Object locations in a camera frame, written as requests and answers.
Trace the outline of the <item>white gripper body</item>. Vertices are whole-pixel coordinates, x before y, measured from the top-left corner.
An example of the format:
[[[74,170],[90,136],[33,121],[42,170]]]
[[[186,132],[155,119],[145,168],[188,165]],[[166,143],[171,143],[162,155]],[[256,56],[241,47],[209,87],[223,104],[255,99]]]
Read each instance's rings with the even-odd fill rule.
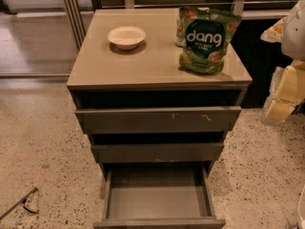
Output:
[[[294,60],[286,68],[277,67],[265,102],[265,117],[285,121],[305,99],[305,62]]]

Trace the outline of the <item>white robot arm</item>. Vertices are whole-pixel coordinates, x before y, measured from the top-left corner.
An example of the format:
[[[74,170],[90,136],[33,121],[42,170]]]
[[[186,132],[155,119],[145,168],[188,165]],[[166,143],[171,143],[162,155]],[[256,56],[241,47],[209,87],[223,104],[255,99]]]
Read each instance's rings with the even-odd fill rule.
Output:
[[[266,42],[279,42],[281,51],[293,59],[286,68],[276,67],[263,106],[267,125],[284,122],[305,99],[305,0],[261,34]]]

